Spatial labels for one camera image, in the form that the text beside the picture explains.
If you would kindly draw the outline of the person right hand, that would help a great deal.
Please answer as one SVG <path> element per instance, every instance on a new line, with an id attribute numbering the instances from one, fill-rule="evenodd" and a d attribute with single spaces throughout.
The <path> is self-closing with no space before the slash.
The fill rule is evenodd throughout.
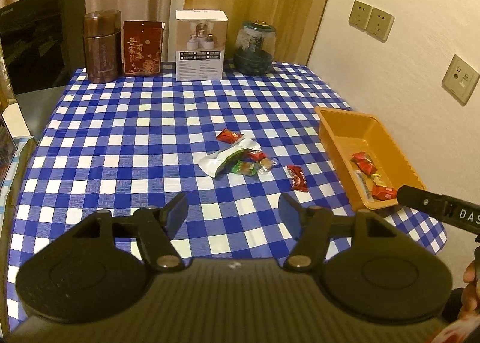
<path id="1" fill-rule="evenodd" d="M 465 269 L 463 281 L 466 286 L 461 294 L 461 310 L 458 317 L 460 319 L 473 316 L 479 312 L 479 278 L 475 261 L 472 261 Z"/>

